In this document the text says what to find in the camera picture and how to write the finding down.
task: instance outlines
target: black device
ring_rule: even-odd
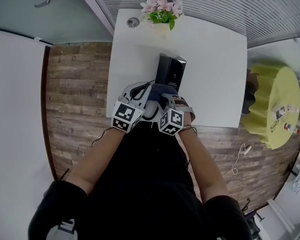
[[[186,63],[187,62],[181,57],[172,58],[160,53],[155,83],[172,86],[178,92]]]

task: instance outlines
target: wood plank flooring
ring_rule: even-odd
[[[70,43],[55,46],[49,56],[46,108],[47,127],[58,177],[72,168],[110,120],[105,117],[111,43]],[[222,173],[231,170],[242,143],[261,144],[259,137],[239,128],[198,126],[198,136],[210,151]],[[297,150],[300,135],[293,135],[284,147]],[[297,152],[253,146],[236,164],[238,173],[224,176],[232,197],[241,207],[251,199],[256,209],[273,197],[285,179],[285,170]]]

